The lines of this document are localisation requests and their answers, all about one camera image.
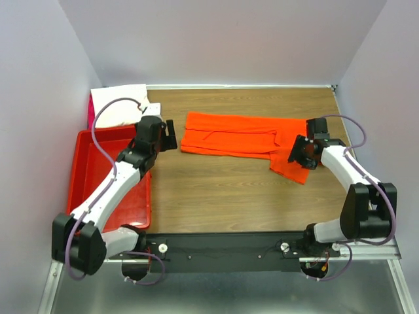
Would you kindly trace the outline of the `orange t-shirt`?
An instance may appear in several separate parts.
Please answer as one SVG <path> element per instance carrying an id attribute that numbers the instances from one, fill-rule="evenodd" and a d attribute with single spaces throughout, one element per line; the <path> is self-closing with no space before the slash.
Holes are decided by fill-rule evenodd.
<path id="1" fill-rule="evenodd" d="M 309 171 L 288 157 L 298 135 L 306 135 L 306 121 L 189 112 L 182 152 L 268 160 L 270 170 L 299 184 Z"/>

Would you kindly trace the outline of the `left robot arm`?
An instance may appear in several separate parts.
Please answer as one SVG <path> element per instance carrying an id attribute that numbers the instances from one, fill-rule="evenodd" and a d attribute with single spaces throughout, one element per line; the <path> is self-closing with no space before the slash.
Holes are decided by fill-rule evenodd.
<path id="1" fill-rule="evenodd" d="M 104 260 L 119 253 L 140 251 L 140 229 L 122 225 L 103 229 L 119 203 L 154 166 L 158 154 L 177 149 L 173 120 L 144 116 L 135 124 L 136 134 L 116 158 L 99 186 L 70 214 L 59 214 L 52 223 L 52 258 L 61 262 L 76 281 L 95 274 Z"/>

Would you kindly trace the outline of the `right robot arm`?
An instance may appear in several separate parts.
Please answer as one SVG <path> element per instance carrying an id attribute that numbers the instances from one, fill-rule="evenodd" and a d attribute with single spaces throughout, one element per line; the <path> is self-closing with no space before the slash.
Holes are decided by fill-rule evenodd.
<path id="1" fill-rule="evenodd" d="M 328 168 L 346 191 L 340 216 L 328 222 L 309 224 L 298 249 L 316 254 L 335 243 L 360 241 L 384 245 L 396 229 L 397 189 L 372 176 L 351 155 L 351 147 L 329 135 L 326 117 L 306 121 L 306 135 L 298 135 L 288 157 L 305 169 Z"/>

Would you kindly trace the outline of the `folded white t-shirt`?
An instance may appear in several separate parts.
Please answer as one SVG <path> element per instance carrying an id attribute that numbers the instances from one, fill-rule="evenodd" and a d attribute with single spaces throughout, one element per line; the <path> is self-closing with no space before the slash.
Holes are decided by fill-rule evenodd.
<path id="1" fill-rule="evenodd" d="M 115 99 L 130 98 L 135 100 L 117 101 L 110 105 L 98 118 L 95 128 L 112 128 L 135 124 L 141 120 L 141 107 L 151 103 L 148 99 L 145 84 L 94 88 L 90 90 L 90 95 L 92 95 L 96 116 L 106 104 Z"/>

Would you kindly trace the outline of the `red plastic bin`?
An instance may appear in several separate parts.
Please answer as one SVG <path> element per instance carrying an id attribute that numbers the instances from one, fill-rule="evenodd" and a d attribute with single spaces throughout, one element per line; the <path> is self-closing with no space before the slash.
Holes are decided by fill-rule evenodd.
<path id="1" fill-rule="evenodd" d="M 100 128 L 95 131 L 100 146 L 112 159 L 128 146 L 136 131 L 133 126 Z M 78 207 L 93 193 L 111 171 L 109 160 L 96 148 L 91 131 L 80 131 L 77 136 L 69 182 L 66 214 Z M 127 195 L 107 220 L 104 232 L 116 230 L 123 224 L 139 229 L 151 225 L 151 174 L 148 173 Z"/>

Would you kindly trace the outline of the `folded pink t-shirt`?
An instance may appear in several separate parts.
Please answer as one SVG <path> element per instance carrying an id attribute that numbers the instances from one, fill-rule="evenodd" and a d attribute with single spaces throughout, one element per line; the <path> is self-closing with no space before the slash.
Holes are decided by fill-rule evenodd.
<path id="1" fill-rule="evenodd" d="M 89 97 L 88 101 L 88 108 L 87 108 L 87 121 L 88 121 L 88 129 L 92 128 L 94 119 L 95 119 L 95 109 L 94 109 L 94 102 L 92 99 L 92 95 Z"/>

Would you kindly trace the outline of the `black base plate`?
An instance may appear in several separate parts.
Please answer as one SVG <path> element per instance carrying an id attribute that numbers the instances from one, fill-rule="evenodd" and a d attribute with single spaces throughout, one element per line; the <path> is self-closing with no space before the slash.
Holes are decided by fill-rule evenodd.
<path id="1" fill-rule="evenodd" d="M 314 262 L 318 268 L 327 258 L 339 256 L 333 246 L 324 247 L 316 254 L 298 249 L 295 243 L 302 239 L 301 232 L 142 234 L 142 250 L 117 254 L 124 260 L 124 275 L 141 270 L 150 273 L 299 272 L 305 261 Z"/>

